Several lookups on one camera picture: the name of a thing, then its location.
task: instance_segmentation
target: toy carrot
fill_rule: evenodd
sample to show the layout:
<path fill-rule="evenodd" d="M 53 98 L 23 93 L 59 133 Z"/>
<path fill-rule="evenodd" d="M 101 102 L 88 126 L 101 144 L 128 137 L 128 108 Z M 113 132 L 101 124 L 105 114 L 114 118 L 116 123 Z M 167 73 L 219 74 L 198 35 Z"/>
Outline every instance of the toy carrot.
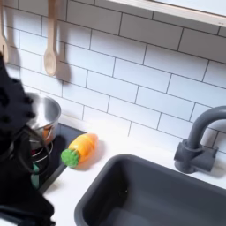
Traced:
<path fill-rule="evenodd" d="M 94 152 L 98 137 L 92 133 L 78 136 L 61 154 L 62 162 L 75 168 L 79 163 L 85 162 Z"/>

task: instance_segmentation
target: stainless steel pot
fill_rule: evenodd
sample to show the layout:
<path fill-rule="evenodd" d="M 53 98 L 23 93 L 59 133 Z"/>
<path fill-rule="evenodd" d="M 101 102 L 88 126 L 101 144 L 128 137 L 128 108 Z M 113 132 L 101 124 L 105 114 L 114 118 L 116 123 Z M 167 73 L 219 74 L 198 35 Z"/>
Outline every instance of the stainless steel pot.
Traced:
<path fill-rule="evenodd" d="M 48 145 L 57 135 L 58 119 L 61 115 L 59 104 L 52 98 L 42 95 L 27 93 L 33 99 L 33 113 L 35 118 L 30 120 L 27 125 L 35 130 Z M 30 139 L 32 150 L 41 147 L 38 140 Z"/>

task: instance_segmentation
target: sink basin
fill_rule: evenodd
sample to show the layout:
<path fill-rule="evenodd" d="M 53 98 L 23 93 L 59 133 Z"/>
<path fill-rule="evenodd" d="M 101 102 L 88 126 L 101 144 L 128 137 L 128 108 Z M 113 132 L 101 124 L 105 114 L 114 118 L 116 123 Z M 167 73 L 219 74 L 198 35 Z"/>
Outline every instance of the sink basin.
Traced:
<path fill-rule="evenodd" d="M 75 208 L 77 226 L 225 226 L 226 190 L 139 157 L 110 159 Z"/>

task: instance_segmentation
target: gray faucet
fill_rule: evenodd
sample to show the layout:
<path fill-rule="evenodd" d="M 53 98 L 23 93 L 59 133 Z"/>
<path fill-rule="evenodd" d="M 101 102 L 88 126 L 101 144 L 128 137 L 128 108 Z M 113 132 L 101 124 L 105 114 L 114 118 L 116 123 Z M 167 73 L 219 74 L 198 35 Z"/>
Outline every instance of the gray faucet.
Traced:
<path fill-rule="evenodd" d="M 200 142 L 207 127 L 221 119 L 226 119 L 226 106 L 210 109 L 196 119 L 188 139 L 184 139 L 177 147 L 174 160 L 179 171 L 185 174 L 191 174 L 198 169 L 211 171 L 218 149 L 213 152 L 205 151 Z"/>

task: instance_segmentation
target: wooden spoon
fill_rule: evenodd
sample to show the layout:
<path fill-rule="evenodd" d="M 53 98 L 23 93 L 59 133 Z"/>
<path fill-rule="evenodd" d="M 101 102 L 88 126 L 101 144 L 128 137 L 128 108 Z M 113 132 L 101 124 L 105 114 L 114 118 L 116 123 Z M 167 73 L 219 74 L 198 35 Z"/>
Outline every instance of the wooden spoon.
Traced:
<path fill-rule="evenodd" d="M 9 50 L 8 43 L 4 37 L 4 11 L 3 11 L 3 0 L 0 0 L 0 52 L 4 57 L 6 63 L 9 62 Z"/>
<path fill-rule="evenodd" d="M 48 75 L 57 72 L 57 0 L 49 0 L 48 47 L 44 56 L 44 65 Z"/>

